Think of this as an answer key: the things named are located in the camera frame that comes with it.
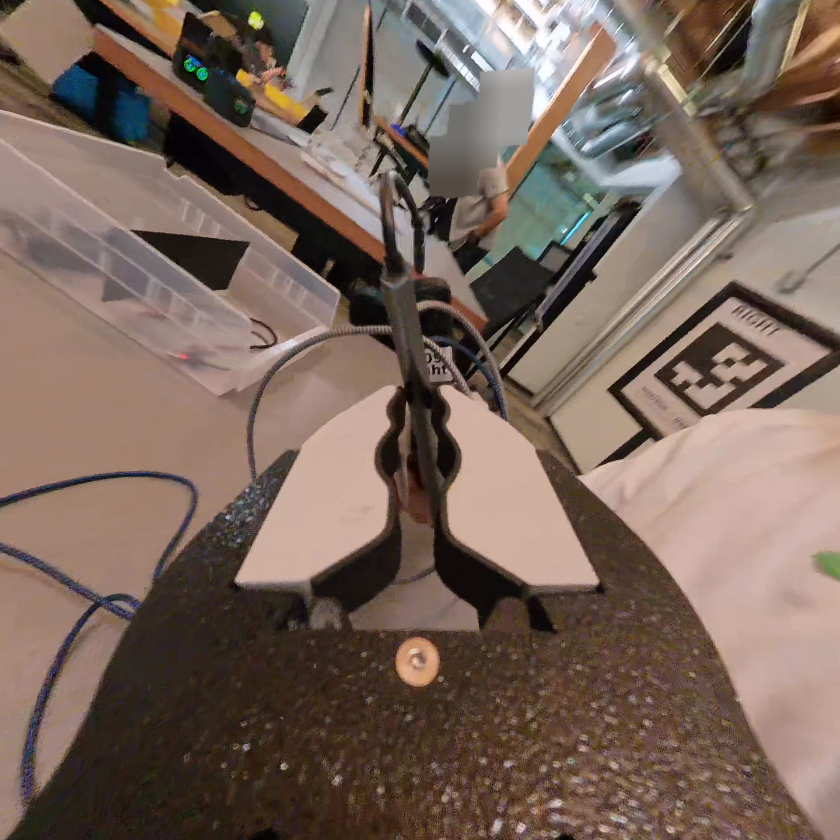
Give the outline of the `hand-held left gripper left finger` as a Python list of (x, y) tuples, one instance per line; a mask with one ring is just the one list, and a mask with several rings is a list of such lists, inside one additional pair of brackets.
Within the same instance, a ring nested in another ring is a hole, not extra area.
[(399, 571), (398, 466), (404, 393), (386, 385), (301, 447), (234, 583), (240, 590), (333, 599), (346, 613)]

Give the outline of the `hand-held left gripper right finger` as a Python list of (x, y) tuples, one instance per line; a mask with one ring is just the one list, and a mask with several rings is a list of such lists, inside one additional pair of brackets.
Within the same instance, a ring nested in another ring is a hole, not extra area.
[(535, 447), (452, 385), (438, 390), (432, 423), (441, 476), (434, 567), (479, 628), (511, 602), (526, 628), (541, 629), (541, 600), (598, 593), (599, 575)]

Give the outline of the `black usb adapter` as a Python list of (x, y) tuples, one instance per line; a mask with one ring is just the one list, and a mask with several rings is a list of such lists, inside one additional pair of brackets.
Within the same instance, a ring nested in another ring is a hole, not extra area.
[(436, 522), (442, 478), (438, 469), (438, 441), (433, 426), (435, 393), (427, 375), (424, 336), (419, 321), (413, 279), (386, 271), (381, 280), (385, 309), (402, 374), (402, 388), (410, 413), (416, 462), (429, 514)]

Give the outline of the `clear plastic bin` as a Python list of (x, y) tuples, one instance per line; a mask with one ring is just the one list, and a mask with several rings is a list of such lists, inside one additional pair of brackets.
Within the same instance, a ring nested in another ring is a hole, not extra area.
[[(2, 111), (2, 251), (216, 396), (331, 329), (340, 294), (160, 156)], [(130, 230), (250, 243), (208, 289)]]

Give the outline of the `person's right hand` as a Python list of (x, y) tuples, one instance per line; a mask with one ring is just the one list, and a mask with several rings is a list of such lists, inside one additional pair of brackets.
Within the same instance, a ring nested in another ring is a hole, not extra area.
[(407, 456), (396, 471), (394, 485), (399, 508), (416, 523), (432, 526), (434, 516), (431, 503), (414, 456)]

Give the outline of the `black office chair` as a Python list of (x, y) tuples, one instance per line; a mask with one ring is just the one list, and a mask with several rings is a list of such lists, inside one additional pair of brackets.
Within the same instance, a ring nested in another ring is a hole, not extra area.
[(633, 198), (620, 199), (599, 218), (568, 254), (562, 267), (550, 271), (514, 248), (472, 283), (486, 315), (482, 335), (490, 340), (517, 320), (532, 317), (541, 333), (596, 279), (596, 268), (642, 209)]

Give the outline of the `raised wooden desk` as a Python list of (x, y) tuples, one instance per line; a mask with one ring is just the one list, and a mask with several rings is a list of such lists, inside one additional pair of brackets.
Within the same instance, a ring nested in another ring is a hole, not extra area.
[(374, 115), (373, 122), (378, 133), (384, 133), (388, 136), (392, 142), (408, 153), (421, 168), (427, 170), (428, 159), (426, 147), (421, 144), (418, 145), (410, 136), (408, 137), (404, 133), (401, 133), (393, 124), (388, 123), (378, 115)]

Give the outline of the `grey desk with wood edge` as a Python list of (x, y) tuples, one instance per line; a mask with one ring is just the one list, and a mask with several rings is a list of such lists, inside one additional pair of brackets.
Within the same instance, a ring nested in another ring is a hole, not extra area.
[(364, 254), (364, 268), (358, 277), (368, 277), (374, 285), (380, 283), (385, 244), (378, 182), (366, 181), (343, 161), (338, 161), (339, 173), (334, 172), (322, 151), (296, 145), (287, 133), (275, 137), (225, 120), (176, 77), (169, 60), (109, 28), (96, 26), (93, 44), (101, 58), (170, 114), (192, 125), (332, 230), (349, 257)]

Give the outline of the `black divider panel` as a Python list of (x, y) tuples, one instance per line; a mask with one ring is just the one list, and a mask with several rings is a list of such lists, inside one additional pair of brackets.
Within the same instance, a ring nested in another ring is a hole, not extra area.
[(250, 243), (238, 239), (156, 232), (134, 228), (131, 234), (213, 291), (230, 288)]

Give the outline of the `black white marker sign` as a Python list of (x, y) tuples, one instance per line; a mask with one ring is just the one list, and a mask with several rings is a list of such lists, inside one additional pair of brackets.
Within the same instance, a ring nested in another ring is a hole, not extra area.
[(780, 406), (838, 356), (837, 332), (734, 280), (608, 388), (639, 429), (601, 466), (705, 417)]

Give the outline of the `yellow plastic bin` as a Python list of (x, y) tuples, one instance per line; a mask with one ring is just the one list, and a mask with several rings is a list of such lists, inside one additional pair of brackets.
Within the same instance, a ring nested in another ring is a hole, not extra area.
[(241, 69), (236, 80), (245, 87), (255, 100), (255, 105), (285, 122), (298, 125), (304, 120), (309, 111), (307, 106), (294, 99), (286, 88), (284, 77), (272, 77), (263, 80), (262, 77)]

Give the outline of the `black battery charger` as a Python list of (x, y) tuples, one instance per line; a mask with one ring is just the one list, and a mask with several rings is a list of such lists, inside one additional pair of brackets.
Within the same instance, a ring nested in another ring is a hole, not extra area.
[(218, 67), (213, 38), (213, 30), (202, 19), (185, 13), (171, 65), (176, 77), (196, 91), (204, 91), (211, 71)]
[(247, 128), (251, 124), (256, 108), (256, 100), (250, 90), (219, 67), (208, 70), (204, 101), (217, 115), (239, 128)]

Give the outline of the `blue bag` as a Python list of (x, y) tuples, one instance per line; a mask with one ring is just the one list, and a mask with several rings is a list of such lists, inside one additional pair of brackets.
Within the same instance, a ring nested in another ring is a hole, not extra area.
[(88, 56), (64, 71), (50, 95), (101, 134), (123, 144), (147, 141), (151, 100), (98, 56)]

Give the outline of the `white leaning board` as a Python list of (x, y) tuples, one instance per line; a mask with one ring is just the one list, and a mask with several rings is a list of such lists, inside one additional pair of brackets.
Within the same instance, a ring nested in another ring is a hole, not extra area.
[(2, 43), (52, 87), (93, 51), (93, 26), (75, 2), (27, 1), (1, 23)]

